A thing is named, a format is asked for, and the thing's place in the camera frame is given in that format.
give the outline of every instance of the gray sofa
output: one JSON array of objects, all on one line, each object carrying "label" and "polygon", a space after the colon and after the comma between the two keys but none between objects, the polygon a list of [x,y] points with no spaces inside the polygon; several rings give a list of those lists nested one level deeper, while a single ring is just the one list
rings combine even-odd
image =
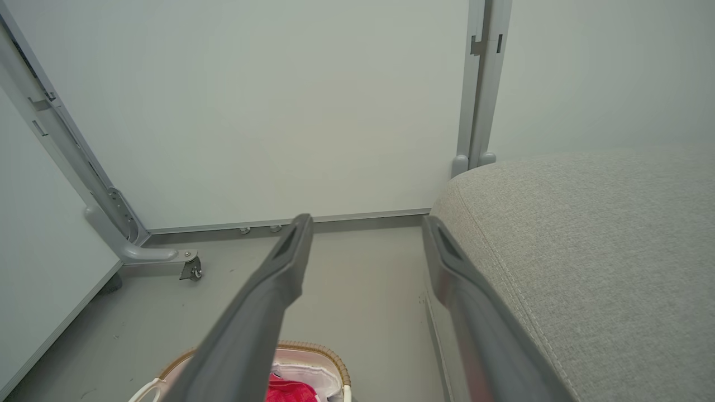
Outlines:
[{"label": "gray sofa", "polygon": [[[715,400],[715,147],[498,162],[432,209],[577,401]],[[446,310],[450,394],[467,401]]]}]

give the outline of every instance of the black rubber foot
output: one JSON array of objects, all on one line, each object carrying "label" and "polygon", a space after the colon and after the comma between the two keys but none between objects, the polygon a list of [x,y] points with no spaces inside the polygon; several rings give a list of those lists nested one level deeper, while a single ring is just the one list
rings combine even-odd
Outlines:
[{"label": "black rubber foot", "polygon": [[122,288],[122,277],[118,273],[112,275],[112,277],[104,284],[102,289],[99,291],[100,295],[108,295],[110,293],[116,292]]}]

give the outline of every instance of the floor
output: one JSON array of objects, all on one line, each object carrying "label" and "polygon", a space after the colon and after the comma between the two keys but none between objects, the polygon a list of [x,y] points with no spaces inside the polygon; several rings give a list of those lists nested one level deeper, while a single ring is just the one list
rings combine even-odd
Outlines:
[{"label": "floor", "polygon": [[[316,224],[303,295],[281,339],[320,343],[345,362],[356,401],[444,401],[425,314],[418,217]],[[150,247],[198,248],[204,277],[124,268],[7,401],[123,402],[198,345],[277,240],[265,228],[163,235]]]}]

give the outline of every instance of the white partition panel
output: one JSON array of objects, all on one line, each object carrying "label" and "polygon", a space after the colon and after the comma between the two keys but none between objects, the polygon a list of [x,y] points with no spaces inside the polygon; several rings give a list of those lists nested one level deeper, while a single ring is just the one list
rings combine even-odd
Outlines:
[{"label": "white partition panel", "polygon": [[119,261],[11,102],[9,82],[0,65],[0,400]]},{"label": "white partition panel", "polygon": [[714,140],[713,21],[713,0],[513,0],[489,150]]},{"label": "white partition panel", "polygon": [[150,230],[431,207],[467,0],[5,0]]}]

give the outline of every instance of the red garment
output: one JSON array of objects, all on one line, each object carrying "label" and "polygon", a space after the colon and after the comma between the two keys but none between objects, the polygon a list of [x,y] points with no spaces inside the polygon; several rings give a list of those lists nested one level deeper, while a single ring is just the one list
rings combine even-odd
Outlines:
[{"label": "red garment", "polygon": [[298,381],[286,381],[271,373],[266,402],[317,402],[315,390]]}]

